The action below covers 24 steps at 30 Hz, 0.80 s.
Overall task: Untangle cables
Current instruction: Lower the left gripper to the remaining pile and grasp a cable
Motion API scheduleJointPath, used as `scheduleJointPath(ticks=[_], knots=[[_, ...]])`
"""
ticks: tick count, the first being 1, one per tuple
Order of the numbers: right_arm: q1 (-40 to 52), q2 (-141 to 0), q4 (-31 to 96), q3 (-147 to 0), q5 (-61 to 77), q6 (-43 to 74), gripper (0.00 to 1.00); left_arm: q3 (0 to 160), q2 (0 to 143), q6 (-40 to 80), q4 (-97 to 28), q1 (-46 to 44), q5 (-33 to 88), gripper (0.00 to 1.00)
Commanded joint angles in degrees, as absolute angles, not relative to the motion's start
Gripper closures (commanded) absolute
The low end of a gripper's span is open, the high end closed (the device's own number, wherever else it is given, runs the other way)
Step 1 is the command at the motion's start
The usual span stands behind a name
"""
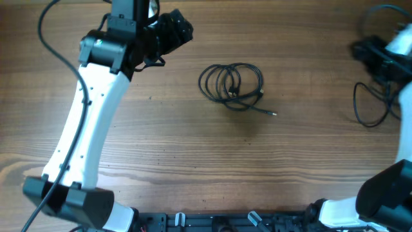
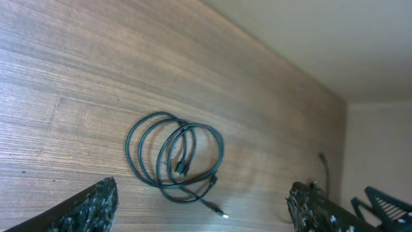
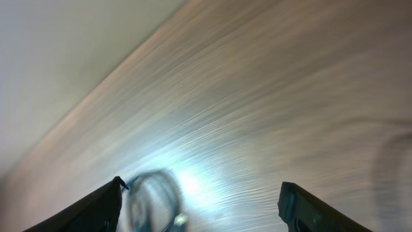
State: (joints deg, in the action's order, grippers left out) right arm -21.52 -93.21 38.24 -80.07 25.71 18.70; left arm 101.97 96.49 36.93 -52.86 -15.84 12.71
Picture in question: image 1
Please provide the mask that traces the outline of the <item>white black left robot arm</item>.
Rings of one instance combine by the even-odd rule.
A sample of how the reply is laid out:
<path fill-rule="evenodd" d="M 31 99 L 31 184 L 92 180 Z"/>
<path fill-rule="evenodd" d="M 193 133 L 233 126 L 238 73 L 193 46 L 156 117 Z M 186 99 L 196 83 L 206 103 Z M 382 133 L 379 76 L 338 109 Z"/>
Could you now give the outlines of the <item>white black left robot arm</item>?
<path fill-rule="evenodd" d="M 100 26 L 80 42 L 77 89 L 59 143 L 41 176 L 23 193 L 36 213 L 76 223 L 79 229 L 132 231 L 139 213 L 97 187 L 102 147 L 117 107 L 136 72 L 165 65 L 164 55 L 192 39 L 179 10 L 160 12 L 158 1 L 112 1 Z"/>

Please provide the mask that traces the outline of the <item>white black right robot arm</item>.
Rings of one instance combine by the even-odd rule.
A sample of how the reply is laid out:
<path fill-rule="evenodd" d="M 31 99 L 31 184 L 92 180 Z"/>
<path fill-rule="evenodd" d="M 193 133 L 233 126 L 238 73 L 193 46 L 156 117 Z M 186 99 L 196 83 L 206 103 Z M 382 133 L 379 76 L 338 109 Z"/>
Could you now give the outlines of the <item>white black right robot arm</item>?
<path fill-rule="evenodd" d="M 385 92 L 375 94 L 391 114 L 400 108 L 400 138 L 394 163 L 368 179 L 356 196 L 342 200 L 319 199 L 294 219 L 301 231 L 411 231 L 411 25 L 405 25 L 387 43 L 364 33 L 351 45 Z"/>

